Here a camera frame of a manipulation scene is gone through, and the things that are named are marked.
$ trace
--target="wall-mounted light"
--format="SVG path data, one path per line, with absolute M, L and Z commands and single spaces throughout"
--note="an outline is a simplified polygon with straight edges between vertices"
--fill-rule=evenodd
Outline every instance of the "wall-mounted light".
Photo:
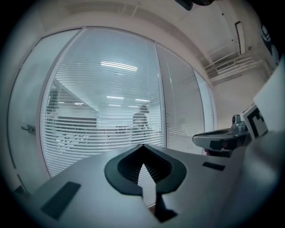
M 107 96 L 107 98 L 124 99 L 124 98 L 120 98 L 120 97 L 110 97 L 110 96 Z
M 148 100 L 136 99 L 138 102 L 149 102 Z
M 242 27 L 242 23 L 240 21 L 235 23 L 237 37 L 239 39 L 240 45 L 240 54 L 245 54 L 245 39 L 244 39 L 244 29 Z
M 132 70 L 132 71 L 137 71 L 137 67 L 131 66 L 131 65 L 126 65 L 118 62 L 108 62 L 108 61 L 101 61 L 101 66 L 111 66 L 111 67 L 117 67 L 121 69 L 127 69 L 127 70 Z

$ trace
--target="white wall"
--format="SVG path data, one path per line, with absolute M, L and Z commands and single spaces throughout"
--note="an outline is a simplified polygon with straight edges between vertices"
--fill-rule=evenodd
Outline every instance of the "white wall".
M 213 86 L 219 129 L 231 127 L 232 116 L 253 103 L 254 96 L 266 82 L 264 76 L 263 68 L 256 68 Z
M 97 118 L 98 112 L 93 108 L 84 107 L 72 104 L 60 104 L 56 110 L 58 117 L 71 118 Z
M 258 14 L 246 0 L 229 0 L 237 20 L 241 21 L 244 30 L 245 52 L 258 51 L 258 57 L 265 58 L 274 69 L 276 64 L 261 38 L 261 23 Z

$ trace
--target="black slot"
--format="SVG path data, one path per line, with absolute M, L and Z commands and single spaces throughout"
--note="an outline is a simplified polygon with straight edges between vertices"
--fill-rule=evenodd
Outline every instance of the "black slot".
M 41 210 L 48 216 L 58 220 L 63 211 L 67 208 L 68 204 L 75 196 L 80 188 L 80 184 L 74 182 L 67 182 L 47 203 Z
M 139 144 L 111 159 L 105 166 L 105 177 L 120 193 L 142 196 L 143 190 L 138 186 L 138 176 L 143 164 L 156 183 L 157 194 L 176 191 L 187 172 L 181 161 L 147 144 Z
M 204 162 L 203 166 L 211 168 L 211 169 L 216 169 L 216 170 L 219 170 L 219 171 L 223 171 L 224 168 L 226 167 L 226 166 L 215 164 L 215 163 L 211 163 L 211 162 Z
M 173 210 L 168 210 L 165 207 L 162 196 L 157 195 L 155 203 L 155 217 L 162 223 L 169 219 L 172 219 L 175 216 L 177 216 L 177 213 Z

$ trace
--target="ceiling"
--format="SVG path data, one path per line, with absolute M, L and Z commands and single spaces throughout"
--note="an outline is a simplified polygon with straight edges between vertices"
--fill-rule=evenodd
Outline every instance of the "ceiling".
M 41 12 L 47 30 L 60 20 L 83 12 L 111 12 L 130 20 L 148 20 L 184 43 L 206 67 L 224 56 L 229 55 L 223 59 L 227 60 L 239 55 L 234 25 L 239 18 L 231 2 L 195 4 L 187 11 L 175 0 L 55 0 L 41 6 Z M 50 17 L 46 11 L 51 8 L 61 18 Z

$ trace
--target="ceiling pipe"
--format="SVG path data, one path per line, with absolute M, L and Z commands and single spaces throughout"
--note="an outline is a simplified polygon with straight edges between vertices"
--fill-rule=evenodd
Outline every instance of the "ceiling pipe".
M 224 58 L 226 58 L 226 57 L 228 57 L 228 56 L 230 56 L 230 55 L 236 53 L 236 52 L 238 52 L 238 51 L 231 52 L 231 53 L 229 53 L 228 55 L 226 55 L 226 56 L 224 56 L 224 57 L 218 59 L 217 61 L 214 61 L 213 63 L 211 63 L 211 64 L 209 64 L 208 66 L 206 66 L 205 69 L 208 68 L 209 66 L 215 64 L 216 62 L 219 62 L 219 61 L 221 61 L 222 59 L 224 59 Z
M 216 81 L 219 81 L 219 80 L 222 80 L 222 79 L 225 79 L 227 77 L 230 77 L 232 75 L 235 75 L 235 74 L 238 74 L 238 73 L 241 73 L 241 72 L 244 72 L 246 70 L 249 70 L 249 69 L 253 69 L 253 68 L 256 68 L 258 66 L 262 66 L 264 64 L 264 61 L 263 60 L 259 60 L 257 62 L 254 62 L 254 63 L 250 63 L 250 64 L 246 64 L 246 65 L 243 65 L 239 68 L 236 68 L 232 71 L 229 71 L 229 72 L 225 72 L 223 74 L 220 74 L 219 76 L 216 76 L 212 79 L 210 79 L 210 81 L 213 83 L 213 82 L 216 82 Z
M 240 69 L 242 66 L 245 66 L 245 65 L 248 65 L 248 64 L 252 64 L 252 63 L 255 63 L 255 61 L 253 59 L 250 60 L 250 61 L 246 61 L 246 62 L 240 63 L 240 64 L 236 64 L 234 66 L 231 66 L 229 68 L 226 68 L 224 70 L 219 71 L 218 75 L 222 75 L 222 74 L 224 74 L 226 72 L 230 72 L 230 71 L 233 71 L 235 69 Z
M 138 6 L 140 6 L 140 4 L 141 4 L 141 1 L 139 1 L 139 2 L 137 3 L 136 7 L 134 8 L 134 11 L 133 11 L 133 14 L 132 14 L 131 18 L 133 18 L 134 14 L 135 14 L 135 12 L 137 11 Z
M 217 50 L 215 50 L 215 51 L 209 53 L 208 55 L 210 56 L 210 55 L 216 53 L 217 51 L 220 51 L 221 49 L 223 49 L 223 48 L 225 48 L 225 47 L 228 47 L 228 46 L 230 46 L 230 45 L 232 45 L 232 43 L 228 43 L 228 44 L 226 44 L 225 46 L 222 46 L 222 47 L 220 47 L 219 49 L 217 49 Z
M 129 4 L 129 0 L 127 0 L 127 1 L 124 3 L 124 7 L 123 7 L 123 9 L 122 9 L 122 11 L 121 11 L 121 17 L 122 17 L 123 14 L 125 13 L 128 4 Z

